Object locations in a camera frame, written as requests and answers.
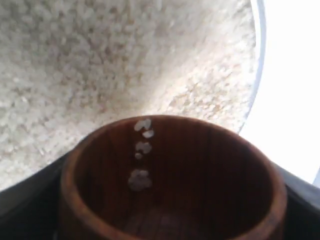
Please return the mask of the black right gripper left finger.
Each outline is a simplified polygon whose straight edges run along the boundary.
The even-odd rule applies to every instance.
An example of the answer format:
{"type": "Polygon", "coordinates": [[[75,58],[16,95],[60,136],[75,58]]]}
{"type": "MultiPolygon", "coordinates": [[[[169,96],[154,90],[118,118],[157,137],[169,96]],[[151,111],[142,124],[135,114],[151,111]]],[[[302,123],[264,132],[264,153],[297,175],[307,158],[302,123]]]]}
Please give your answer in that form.
{"type": "Polygon", "coordinates": [[[69,152],[0,192],[2,240],[59,240],[62,169],[69,152]]]}

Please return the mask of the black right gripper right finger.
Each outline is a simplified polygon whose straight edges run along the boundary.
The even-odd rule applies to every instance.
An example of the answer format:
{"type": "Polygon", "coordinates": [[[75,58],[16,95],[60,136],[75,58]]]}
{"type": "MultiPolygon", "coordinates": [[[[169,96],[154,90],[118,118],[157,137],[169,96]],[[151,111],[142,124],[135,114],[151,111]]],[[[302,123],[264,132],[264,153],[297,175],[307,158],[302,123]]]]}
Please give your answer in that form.
{"type": "Polygon", "coordinates": [[[320,189],[277,164],[287,190],[284,240],[320,240],[320,189]]]}

